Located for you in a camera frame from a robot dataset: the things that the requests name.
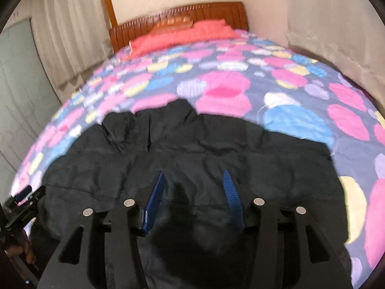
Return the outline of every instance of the human hand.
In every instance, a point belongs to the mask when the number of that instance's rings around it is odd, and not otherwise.
[[[18,238],[20,245],[11,245],[5,249],[8,257],[19,256],[22,253],[26,254],[26,262],[28,264],[36,263],[36,256],[32,252],[31,243],[28,240],[25,230],[23,229],[21,236]]]

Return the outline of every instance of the blue gripper pad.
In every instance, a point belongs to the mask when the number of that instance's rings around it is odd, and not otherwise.
[[[223,173],[223,189],[226,194],[232,220],[236,227],[243,231],[246,228],[246,223],[243,219],[244,207],[228,170],[225,170]]]
[[[167,185],[167,179],[163,172],[159,173],[159,176],[151,192],[150,198],[144,209],[144,220],[142,224],[142,230],[147,235],[153,228],[156,214],[158,212],[160,201],[162,200],[164,188]]]

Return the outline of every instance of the bed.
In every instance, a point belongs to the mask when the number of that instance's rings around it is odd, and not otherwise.
[[[239,38],[128,59],[130,40],[162,18],[180,15],[194,21],[225,19]],[[365,92],[331,67],[247,29],[241,2],[173,7],[114,26],[110,37],[116,54],[53,116],[21,164],[11,194],[27,184],[36,190],[50,163],[109,112],[135,113],[184,98],[198,113],[244,118],[328,145],[345,191],[346,248],[352,284],[359,288],[385,250],[385,120]]]

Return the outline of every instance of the curtain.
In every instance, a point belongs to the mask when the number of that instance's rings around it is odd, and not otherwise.
[[[36,47],[62,103],[112,54],[109,28],[103,0],[32,0]]]
[[[332,62],[385,107],[385,29],[369,0],[291,0],[288,23],[291,45]]]

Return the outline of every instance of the pillow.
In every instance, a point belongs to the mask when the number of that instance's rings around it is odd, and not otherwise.
[[[163,32],[161,34],[146,34],[130,41],[131,53],[130,59],[134,59],[145,54],[164,50],[171,46],[186,45],[193,42],[218,40],[218,39],[235,39],[240,36],[227,26],[225,21],[209,21],[190,29],[174,30]]]
[[[150,34],[162,34],[190,29],[193,23],[194,22],[188,16],[176,16],[168,19],[163,19],[154,26]]]
[[[225,20],[203,20],[203,21],[197,21],[194,24],[194,28],[222,28],[226,26]]]

